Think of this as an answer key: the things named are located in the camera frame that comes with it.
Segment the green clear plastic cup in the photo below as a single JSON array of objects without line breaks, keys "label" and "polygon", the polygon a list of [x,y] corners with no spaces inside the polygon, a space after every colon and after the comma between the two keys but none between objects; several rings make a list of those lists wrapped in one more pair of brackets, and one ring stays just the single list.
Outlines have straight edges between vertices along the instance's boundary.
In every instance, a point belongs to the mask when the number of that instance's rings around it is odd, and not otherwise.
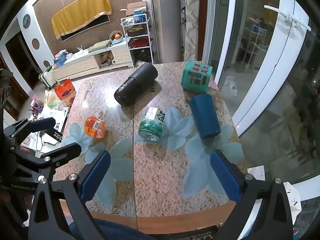
[{"label": "green clear plastic cup", "polygon": [[138,134],[144,140],[158,142],[163,133],[165,113],[157,107],[148,107],[140,122]]}]

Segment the black zipper box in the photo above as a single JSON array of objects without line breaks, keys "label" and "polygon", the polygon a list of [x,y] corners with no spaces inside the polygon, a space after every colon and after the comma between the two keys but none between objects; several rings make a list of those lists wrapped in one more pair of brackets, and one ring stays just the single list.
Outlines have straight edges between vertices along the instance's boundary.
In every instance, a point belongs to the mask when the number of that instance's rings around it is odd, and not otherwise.
[{"label": "black zipper box", "polygon": [[47,135],[49,135],[50,137],[52,137],[53,139],[55,139],[58,142],[62,141],[63,135],[59,131],[54,129],[54,128],[45,129],[45,130],[43,130],[43,132],[46,133]]}]

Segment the orange shopping bag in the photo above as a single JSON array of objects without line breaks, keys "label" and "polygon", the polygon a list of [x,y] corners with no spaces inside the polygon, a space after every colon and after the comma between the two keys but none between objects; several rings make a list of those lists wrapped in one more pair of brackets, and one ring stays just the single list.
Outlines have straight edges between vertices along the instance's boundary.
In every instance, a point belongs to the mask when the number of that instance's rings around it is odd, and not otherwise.
[{"label": "orange shopping bag", "polygon": [[65,107],[71,107],[76,97],[75,88],[70,79],[54,87],[57,97]]}]

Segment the orange plastic jar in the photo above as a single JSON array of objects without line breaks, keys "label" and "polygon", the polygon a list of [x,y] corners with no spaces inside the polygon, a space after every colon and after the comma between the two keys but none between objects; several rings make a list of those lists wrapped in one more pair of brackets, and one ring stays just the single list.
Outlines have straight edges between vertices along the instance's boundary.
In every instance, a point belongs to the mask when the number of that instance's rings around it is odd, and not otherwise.
[{"label": "orange plastic jar", "polygon": [[84,132],[89,137],[102,139],[107,131],[106,122],[96,118],[95,116],[90,116],[85,120]]}]

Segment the black cylindrical bottle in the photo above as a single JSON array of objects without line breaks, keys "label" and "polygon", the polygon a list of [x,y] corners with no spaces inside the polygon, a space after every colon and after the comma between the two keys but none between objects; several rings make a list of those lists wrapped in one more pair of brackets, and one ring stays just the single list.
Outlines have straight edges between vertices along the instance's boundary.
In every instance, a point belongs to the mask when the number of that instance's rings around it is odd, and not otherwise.
[{"label": "black cylindrical bottle", "polygon": [[114,98],[122,106],[131,106],[158,76],[157,69],[151,63],[142,64],[115,91]]}]

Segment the white tv cabinet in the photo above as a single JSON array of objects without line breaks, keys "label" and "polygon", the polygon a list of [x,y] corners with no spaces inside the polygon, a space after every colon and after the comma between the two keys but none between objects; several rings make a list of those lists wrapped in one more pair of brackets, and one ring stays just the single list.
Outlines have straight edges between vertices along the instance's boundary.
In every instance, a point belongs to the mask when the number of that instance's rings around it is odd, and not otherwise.
[{"label": "white tv cabinet", "polygon": [[[111,63],[107,66],[101,65],[103,53],[111,53],[113,56]],[[126,41],[92,52],[86,49],[81,57],[64,63],[62,67],[53,70],[52,74],[56,81],[60,82],[123,67],[133,67],[131,53]]]}]

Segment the fruit bowl with oranges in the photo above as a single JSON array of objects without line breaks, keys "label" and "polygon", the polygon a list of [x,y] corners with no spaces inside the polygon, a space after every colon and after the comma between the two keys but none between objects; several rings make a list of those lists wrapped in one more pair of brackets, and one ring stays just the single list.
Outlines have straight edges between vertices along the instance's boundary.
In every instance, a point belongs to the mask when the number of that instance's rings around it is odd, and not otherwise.
[{"label": "fruit bowl with oranges", "polygon": [[109,39],[112,43],[118,44],[123,40],[123,33],[119,30],[115,30],[112,33],[110,33]]}]

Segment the dark blue tumbler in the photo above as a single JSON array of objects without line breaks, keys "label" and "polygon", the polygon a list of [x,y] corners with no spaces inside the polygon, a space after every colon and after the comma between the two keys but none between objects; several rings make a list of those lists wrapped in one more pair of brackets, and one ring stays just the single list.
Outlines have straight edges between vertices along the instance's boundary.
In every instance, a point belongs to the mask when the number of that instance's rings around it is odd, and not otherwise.
[{"label": "dark blue tumbler", "polygon": [[202,140],[214,138],[220,134],[220,124],[211,95],[199,94],[190,100],[189,106]]}]

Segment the yellow cloth covered television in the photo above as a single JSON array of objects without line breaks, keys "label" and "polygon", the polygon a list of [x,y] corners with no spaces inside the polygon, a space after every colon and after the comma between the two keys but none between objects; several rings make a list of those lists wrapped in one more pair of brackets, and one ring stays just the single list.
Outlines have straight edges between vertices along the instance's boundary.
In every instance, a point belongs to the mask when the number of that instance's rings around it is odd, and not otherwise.
[{"label": "yellow cloth covered television", "polygon": [[110,0],[76,0],[52,17],[55,38],[71,34],[103,15],[111,15]]}]

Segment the white slippers pair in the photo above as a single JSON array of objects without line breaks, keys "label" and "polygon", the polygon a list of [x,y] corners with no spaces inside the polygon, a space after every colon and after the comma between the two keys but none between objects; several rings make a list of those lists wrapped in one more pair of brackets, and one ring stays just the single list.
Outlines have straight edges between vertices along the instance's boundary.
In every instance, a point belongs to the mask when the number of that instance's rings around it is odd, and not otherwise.
[{"label": "white slippers pair", "polygon": [[237,97],[238,88],[237,88],[234,76],[227,76],[223,86],[229,88],[231,96]]}]

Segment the cardboard box on rack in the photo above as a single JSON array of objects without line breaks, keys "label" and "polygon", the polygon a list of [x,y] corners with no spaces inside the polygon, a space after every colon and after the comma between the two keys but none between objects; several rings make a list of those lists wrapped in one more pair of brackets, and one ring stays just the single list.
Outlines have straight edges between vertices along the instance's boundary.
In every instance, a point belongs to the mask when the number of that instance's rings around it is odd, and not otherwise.
[{"label": "cardboard box on rack", "polygon": [[120,11],[125,12],[126,16],[132,16],[135,10],[142,7],[147,7],[147,1],[128,3],[127,7],[124,9],[120,9]]}]

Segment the green printed box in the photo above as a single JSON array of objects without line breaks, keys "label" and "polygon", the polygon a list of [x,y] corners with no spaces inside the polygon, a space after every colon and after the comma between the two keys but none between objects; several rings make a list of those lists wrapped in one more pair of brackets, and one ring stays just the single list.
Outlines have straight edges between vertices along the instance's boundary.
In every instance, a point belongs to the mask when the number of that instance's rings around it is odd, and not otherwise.
[{"label": "green printed box", "polygon": [[213,68],[198,62],[188,61],[183,69],[181,86],[198,94],[206,93]]}]

